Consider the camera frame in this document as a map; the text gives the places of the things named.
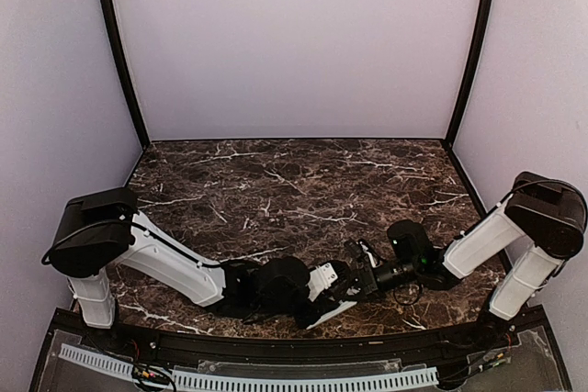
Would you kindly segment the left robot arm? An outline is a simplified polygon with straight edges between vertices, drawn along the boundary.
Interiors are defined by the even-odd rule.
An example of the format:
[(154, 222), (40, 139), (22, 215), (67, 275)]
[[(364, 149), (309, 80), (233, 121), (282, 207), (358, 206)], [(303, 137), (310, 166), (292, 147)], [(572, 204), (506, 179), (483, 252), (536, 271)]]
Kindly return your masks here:
[(130, 343), (129, 330), (115, 320), (111, 263), (147, 274), (218, 317), (244, 322), (284, 315), (311, 329), (356, 305), (346, 297), (346, 263), (309, 268), (294, 256), (264, 264), (208, 259), (160, 230), (127, 187), (71, 199), (41, 262), (67, 277), (85, 324), (111, 352)]

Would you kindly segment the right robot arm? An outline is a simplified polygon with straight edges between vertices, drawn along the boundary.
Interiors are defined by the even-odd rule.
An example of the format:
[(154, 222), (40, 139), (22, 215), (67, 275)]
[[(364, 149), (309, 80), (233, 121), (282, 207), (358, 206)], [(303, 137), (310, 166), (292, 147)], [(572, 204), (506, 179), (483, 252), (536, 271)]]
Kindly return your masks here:
[(520, 173), (512, 189), (446, 248), (437, 249), (420, 223), (404, 219), (391, 224), (387, 237), (393, 263), (372, 265), (375, 253), (366, 241), (353, 246), (362, 263), (348, 288), (349, 298), (371, 299), (397, 287), (416, 283), (448, 291), (479, 266), (523, 238), (530, 244), (504, 280), (492, 291), (485, 315), (469, 329), (469, 342), (487, 350), (503, 337), (504, 322), (553, 277), (584, 244), (587, 201), (575, 186), (530, 172)]

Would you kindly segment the white remote control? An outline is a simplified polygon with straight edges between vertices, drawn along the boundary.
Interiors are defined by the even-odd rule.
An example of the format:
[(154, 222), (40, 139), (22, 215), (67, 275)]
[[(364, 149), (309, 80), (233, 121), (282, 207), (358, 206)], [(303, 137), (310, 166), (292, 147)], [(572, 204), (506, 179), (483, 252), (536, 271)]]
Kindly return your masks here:
[(317, 326), (319, 326), (320, 324), (324, 323), (325, 321), (328, 321), (344, 312), (346, 312), (347, 310), (349, 310), (350, 308), (353, 308), (356, 305), (355, 301), (342, 301), (339, 303), (338, 307), (326, 312), (324, 314), (322, 314), (318, 319), (316, 319), (313, 323), (311, 323), (310, 325), (308, 325), (306, 327), (306, 330), (311, 330)]

